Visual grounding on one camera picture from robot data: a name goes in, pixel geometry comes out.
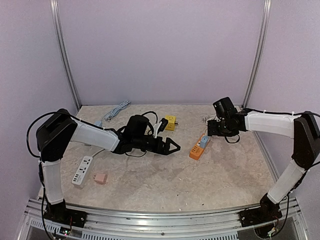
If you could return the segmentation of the blue usb charger plug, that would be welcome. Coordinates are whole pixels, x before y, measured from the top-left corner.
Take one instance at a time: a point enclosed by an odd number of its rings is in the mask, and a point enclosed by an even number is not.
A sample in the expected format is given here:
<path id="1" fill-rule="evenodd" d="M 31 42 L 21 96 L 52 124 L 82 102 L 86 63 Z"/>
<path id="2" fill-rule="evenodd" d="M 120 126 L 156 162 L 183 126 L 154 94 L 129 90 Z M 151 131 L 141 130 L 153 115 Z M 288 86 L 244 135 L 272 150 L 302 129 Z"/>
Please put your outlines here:
<path id="1" fill-rule="evenodd" d="M 209 137 L 208 137 L 207 135 L 203 135 L 203 136 L 201 137 L 200 141 L 201 141 L 201 144 L 200 144 L 199 147 L 202 148 L 202 149 L 205 149 L 206 146 L 207 146 L 207 144 L 208 144 Z"/>

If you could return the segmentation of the orange power strip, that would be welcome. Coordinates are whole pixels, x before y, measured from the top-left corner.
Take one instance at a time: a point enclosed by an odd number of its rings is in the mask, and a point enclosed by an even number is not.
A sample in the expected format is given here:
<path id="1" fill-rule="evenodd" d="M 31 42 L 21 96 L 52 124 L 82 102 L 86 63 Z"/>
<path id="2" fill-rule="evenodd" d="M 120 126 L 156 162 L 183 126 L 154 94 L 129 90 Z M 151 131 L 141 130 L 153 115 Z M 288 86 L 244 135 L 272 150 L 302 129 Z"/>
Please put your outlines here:
<path id="1" fill-rule="evenodd" d="M 200 157 L 203 155 L 203 153 L 204 153 L 204 151 L 205 151 L 205 149 L 206 149 L 206 148 L 203 149 L 203 148 L 201 148 L 201 147 L 199 147 L 199 146 L 197 145 L 197 143 L 201 140 L 202 136 L 204 136 L 204 135 L 206 135 L 206 134 L 203 133 L 203 134 L 200 136 L 200 138 L 198 139 L 198 141 L 196 142 L 196 144 L 192 147 L 192 149 L 191 149 L 190 152 L 189 152 L 189 157 L 190 157 L 191 159 L 193 159 L 193 160 L 198 161 L 198 160 L 200 159 Z"/>

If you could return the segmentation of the pink usb charger plug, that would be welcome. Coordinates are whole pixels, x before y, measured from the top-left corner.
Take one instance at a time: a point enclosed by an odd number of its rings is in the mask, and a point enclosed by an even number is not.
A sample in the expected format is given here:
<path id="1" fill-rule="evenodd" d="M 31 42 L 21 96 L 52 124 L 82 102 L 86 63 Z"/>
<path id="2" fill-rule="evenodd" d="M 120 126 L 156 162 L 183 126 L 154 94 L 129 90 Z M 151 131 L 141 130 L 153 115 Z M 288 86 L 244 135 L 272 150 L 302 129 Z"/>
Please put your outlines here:
<path id="1" fill-rule="evenodd" d="M 96 173 L 93 176 L 93 180 L 100 185 L 104 185 L 107 182 L 108 175 L 104 173 Z"/>

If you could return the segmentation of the white power strip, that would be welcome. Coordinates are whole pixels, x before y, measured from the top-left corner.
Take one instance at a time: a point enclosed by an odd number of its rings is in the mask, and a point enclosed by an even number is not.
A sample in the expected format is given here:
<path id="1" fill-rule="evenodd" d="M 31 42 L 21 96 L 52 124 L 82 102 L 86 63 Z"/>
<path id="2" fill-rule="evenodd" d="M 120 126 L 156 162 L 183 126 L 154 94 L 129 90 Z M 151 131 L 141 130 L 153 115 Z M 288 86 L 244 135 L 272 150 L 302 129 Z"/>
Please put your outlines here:
<path id="1" fill-rule="evenodd" d="M 71 183 L 75 188 L 82 189 L 85 186 L 93 166 L 93 157 L 84 156 L 79 164 Z"/>

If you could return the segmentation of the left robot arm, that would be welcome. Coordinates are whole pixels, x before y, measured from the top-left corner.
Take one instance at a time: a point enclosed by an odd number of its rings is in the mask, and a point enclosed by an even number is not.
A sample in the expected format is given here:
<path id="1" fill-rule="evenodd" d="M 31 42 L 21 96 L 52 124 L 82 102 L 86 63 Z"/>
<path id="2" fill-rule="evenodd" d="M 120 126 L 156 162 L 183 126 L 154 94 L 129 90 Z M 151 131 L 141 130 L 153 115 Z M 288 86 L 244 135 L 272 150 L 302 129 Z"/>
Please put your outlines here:
<path id="1" fill-rule="evenodd" d="M 40 120 L 44 122 L 35 131 L 37 153 L 34 153 L 30 147 L 30 128 Z M 167 123 L 163 118 L 151 124 L 146 114 L 142 113 L 130 116 L 124 126 L 115 129 L 89 123 L 64 108 L 36 118 L 27 129 L 26 146 L 30 155 L 38 159 L 47 211 L 61 223 L 70 218 L 61 183 L 61 163 L 70 147 L 89 145 L 116 155 L 128 155 L 133 150 L 140 150 L 169 156 L 180 151 L 181 146 L 171 138 L 159 135 Z"/>

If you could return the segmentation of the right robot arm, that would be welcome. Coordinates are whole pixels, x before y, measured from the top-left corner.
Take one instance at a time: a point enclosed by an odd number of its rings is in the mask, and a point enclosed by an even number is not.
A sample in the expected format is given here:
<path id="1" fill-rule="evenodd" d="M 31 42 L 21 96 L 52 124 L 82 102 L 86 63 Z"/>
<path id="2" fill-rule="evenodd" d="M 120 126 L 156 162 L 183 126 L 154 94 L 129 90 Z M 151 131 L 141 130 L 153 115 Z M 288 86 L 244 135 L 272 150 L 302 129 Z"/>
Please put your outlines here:
<path id="1" fill-rule="evenodd" d="M 243 108 L 238 110 L 227 96 L 212 104 L 215 118 L 207 122 L 207 135 L 228 141 L 240 133 L 251 132 L 287 139 L 292 144 L 292 154 L 287 166 L 274 185 L 260 199 L 256 208 L 239 213 L 243 226 L 257 225 L 280 219 L 280 203 L 289 199 L 303 181 L 308 171 L 318 165 L 320 155 L 319 114 L 312 111 L 272 112 Z"/>

